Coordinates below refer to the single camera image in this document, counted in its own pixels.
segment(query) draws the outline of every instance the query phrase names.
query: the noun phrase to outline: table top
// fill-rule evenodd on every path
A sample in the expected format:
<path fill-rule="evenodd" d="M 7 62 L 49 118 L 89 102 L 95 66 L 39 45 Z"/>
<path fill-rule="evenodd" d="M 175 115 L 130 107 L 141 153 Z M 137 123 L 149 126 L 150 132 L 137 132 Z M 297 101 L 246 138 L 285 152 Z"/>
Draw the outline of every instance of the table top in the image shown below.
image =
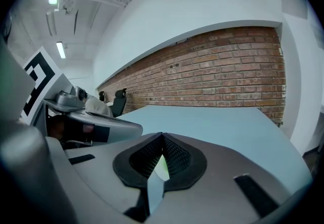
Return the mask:
<path fill-rule="evenodd" d="M 312 182 L 298 151 L 257 108 L 150 105 L 118 118 L 141 124 L 143 135 L 169 132 L 234 149 L 273 174 L 291 194 Z"/>

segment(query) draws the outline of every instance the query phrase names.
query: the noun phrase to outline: white wall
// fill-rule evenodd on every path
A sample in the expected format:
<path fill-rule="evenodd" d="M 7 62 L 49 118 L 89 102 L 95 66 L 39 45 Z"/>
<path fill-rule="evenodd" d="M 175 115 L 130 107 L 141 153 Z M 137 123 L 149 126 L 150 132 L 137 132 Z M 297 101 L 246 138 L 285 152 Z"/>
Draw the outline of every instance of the white wall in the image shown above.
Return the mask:
<path fill-rule="evenodd" d="M 285 15 L 281 0 L 132 0 L 103 34 L 93 60 L 94 85 L 98 87 L 135 61 L 189 36 L 254 25 L 278 27 L 282 34 L 287 71 L 282 131 L 303 154 L 319 115 L 322 75 L 310 22 Z"/>
<path fill-rule="evenodd" d="M 92 64 L 87 62 L 74 62 L 62 67 L 61 70 L 73 86 L 79 86 L 91 95 L 95 95 L 93 84 Z"/>

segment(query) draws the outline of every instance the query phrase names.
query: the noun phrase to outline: chair backrest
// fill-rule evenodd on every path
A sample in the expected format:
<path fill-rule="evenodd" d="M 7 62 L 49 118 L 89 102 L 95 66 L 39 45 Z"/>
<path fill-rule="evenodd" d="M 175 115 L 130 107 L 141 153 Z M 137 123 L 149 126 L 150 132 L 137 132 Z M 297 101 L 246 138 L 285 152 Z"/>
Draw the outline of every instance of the chair backrest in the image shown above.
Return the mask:
<path fill-rule="evenodd" d="M 116 91 L 115 96 L 116 98 L 113 100 L 111 111 L 114 117 L 118 117 L 123 114 L 126 104 L 126 88 Z"/>

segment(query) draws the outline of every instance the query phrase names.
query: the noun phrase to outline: chair headrest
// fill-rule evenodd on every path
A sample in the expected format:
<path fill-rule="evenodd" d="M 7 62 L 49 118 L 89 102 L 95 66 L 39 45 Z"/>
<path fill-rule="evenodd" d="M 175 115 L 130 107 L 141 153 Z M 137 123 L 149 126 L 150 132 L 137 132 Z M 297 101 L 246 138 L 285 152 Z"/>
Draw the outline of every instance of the chair headrest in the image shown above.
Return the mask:
<path fill-rule="evenodd" d="M 116 93 L 115 93 L 116 98 L 124 98 L 124 97 L 126 97 L 126 90 L 127 90 L 127 88 L 116 91 Z"/>

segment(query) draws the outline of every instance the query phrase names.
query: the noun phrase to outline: floor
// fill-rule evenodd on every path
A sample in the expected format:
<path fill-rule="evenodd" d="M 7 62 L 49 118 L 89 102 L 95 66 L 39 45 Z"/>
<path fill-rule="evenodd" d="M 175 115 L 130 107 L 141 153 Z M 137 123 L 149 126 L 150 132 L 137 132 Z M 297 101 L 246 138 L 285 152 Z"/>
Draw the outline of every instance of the floor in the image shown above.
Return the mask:
<path fill-rule="evenodd" d="M 313 178 L 318 173 L 318 165 L 319 165 L 319 159 L 320 159 L 321 154 L 318 153 L 317 149 L 316 149 L 316 150 L 314 150 L 310 153 L 307 153 L 306 155 L 303 156 L 303 159 L 305 160 L 305 163 L 306 163 Z"/>

